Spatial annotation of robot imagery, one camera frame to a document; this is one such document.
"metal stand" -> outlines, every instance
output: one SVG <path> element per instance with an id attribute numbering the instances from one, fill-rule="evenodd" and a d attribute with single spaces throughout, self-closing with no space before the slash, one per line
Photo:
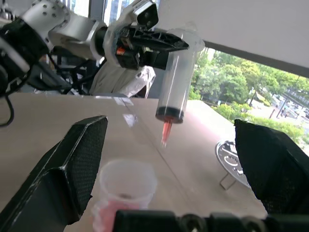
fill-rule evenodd
<path id="1" fill-rule="evenodd" d="M 235 184 L 235 182 L 236 182 L 236 180 L 234 180 L 233 183 L 230 184 L 227 188 L 226 188 L 225 186 L 223 186 L 223 185 L 222 185 L 222 181 L 224 181 L 224 179 L 225 179 L 228 175 L 229 175 L 229 173 L 227 173 L 227 174 L 223 177 L 223 179 L 220 181 L 220 185 L 221 185 L 221 187 L 222 187 L 225 191 L 227 191 L 230 187 L 232 187 L 232 186 Z"/>

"black cable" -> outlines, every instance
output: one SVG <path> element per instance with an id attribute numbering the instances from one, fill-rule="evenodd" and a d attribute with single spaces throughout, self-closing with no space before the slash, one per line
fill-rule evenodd
<path id="1" fill-rule="evenodd" d="M 82 67 L 82 66 L 84 66 L 86 63 L 88 63 L 89 61 L 90 61 L 89 59 L 85 60 L 84 62 L 82 62 L 82 63 L 80 63 L 79 65 L 77 65 L 76 67 L 74 67 L 72 70 L 74 71 L 74 70 L 79 69 L 80 67 Z"/>
<path id="2" fill-rule="evenodd" d="M 73 83 L 78 82 L 78 77 L 77 77 L 77 73 L 76 73 L 76 72 L 72 72 L 72 73 L 71 73 L 71 76 L 72 76 L 72 81 L 73 81 Z M 77 90 L 78 90 L 78 93 L 79 93 L 80 95 L 83 94 L 83 90 L 82 90 L 82 86 L 81 86 L 81 85 L 77 85 Z"/>
<path id="3" fill-rule="evenodd" d="M 50 53 L 47 53 L 48 58 L 50 59 L 50 61 L 52 62 L 52 64 L 54 65 L 55 69 L 60 72 L 60 75 L 62 74 L 62 70 L 61 68 L 56 64 L 56 62 L 54 61 L 54 59 L 52 58 L 52 55 Z"/>
<path id="4" fill-rule="evenodd" d="M 18 90 L 20 90 L 20 88 L 27 82 L 27 80 L 29 80 L 30 78 L 30 74 L 31 74 L 31 70 L 32 70 L 32 67 L 30 67 L 29 71 L 27 72 L 27 75 L 24 79 L 22 79 L 21 83 L 19 85 L 17 85 L 15 88 L 12 88 L 9 92 L 6 92 L 6 93 L 2 93 L 0 94 L 0 98 L 4 97 L 7 104 L 8 104 L 8 107 L 10 109 L 10 118 L 7 122 L 5 123 L 2 123 L 0 124 L 0 128 L 1 127 L 7 127 L 9 126 L 13 120 L 14 120 L 14 108 L 13 108 L 13 105 L 9 99 L 9 95 L 14 93 L 14 92 L 17 92 Z"/>
<path id="5" fill-rule="evenodd" d="M 72 88 L 75 88 L 77 87 L 78 85 L 82 85 L 88 81 L 91 81 L 96 75 L 97 73 L 99 72 L 99 70 L 102 68 L 102 66 L 106 63 L 106 59 L 104 59 L 102 61 L 102 63 L 97 67 L 97 69 L 95 70 L 95 72 L 93 74 L 91 74 L 90 76 L 88 77 L 84 77 L 82 79 L 80 79 L 79 81 L 77 81 L 76 83 L 73 83 L 70 87 L 63 87 L 63 86 L 55 86 L 55 87 L 49 87 L 49 88 L 41 88 L 41 87 L 36 87 L 34 84 L 29 84 L 31 87 L 33 88 L 36 88 L 37 90 L 39 91 L 58 91 L 58 90 L 63 90 L 63 91 L 70 91 Z M 47 69 L 42 66 L 40 63 L 38 63 L 38 66 L 40 67 L 40 69 L 46 73 L 49 77 L 53 78 L 51 76 L 51 74 L 47 71 Z"/>
<path id="6" fill-rule="evenodd" d="M 14 92 L 17 92 L 18 90 L 20 90 L 20 88 L 22 86 L 24 86 L 24 84 L 29 80 L 30 78 L 30 74 L 31 74 L 31 71 L 32 71 L 32 67 L 30 67 L 29 71 L 27 72 L 27 75 L 24 79 L 22 79 L 21 83 L 19 85 L 17 85 L 15 88 L 11 89 L 9 92 L 5 92 L 5 93 L 1 93 L 0 94 L 0 98 L 3 98 L 5 96 L 9 96 L 10 94 L 14 93 Z"/>
<path id="7" fill-rule="evenodd" d="M 5 95 L 4 98 L 5 98 L 6 102 L 8 103 L 8 107 L 10 109 L 10 118 L 7 122 L 0 124 L 0 128 L 9 126 L 14 120 L 14 108 L 13 108 L 13 105 L 12 105 L 10 99 L 9 99 L 9 96 Z"/>

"plastic cup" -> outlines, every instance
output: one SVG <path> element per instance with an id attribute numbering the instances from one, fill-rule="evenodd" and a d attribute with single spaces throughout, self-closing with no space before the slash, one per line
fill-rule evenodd
<path id="1" fill-rule="evenodd" d="M 148 163 L 118 159 L 107 163 L 100 172 L 101 201 L 94 209 L 93 229 L 112 232 L 119 209 L 146 209 L 152 200 L 157 180 Z"/>

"red liquid in cup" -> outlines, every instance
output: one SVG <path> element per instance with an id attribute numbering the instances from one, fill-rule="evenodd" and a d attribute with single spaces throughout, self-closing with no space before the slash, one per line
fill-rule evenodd
<path id="1" fill-rule="evenodd" d="M 104 226 L 101 232 L 112 232 L 116 212 L 120 209 L 139 209 L 139 205 L 120 201 L 109 201 L 108 205 L 99 211 L 100 219 Z"/>

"syringe tip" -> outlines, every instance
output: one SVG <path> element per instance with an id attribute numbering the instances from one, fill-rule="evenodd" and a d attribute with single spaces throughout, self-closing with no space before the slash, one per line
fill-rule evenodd
<path id="1" fill-rule="evenodd" d="M 171 121 L 165 121 L 164 126 L 163 126 L 163 132 L 162 132 L 162 141 L 161 141 L 162 147 L 166 147 L 166 143 L 167 143 L 167 140 L 169 138 L 171 128 L 172 128 L 172 122 Z"/>

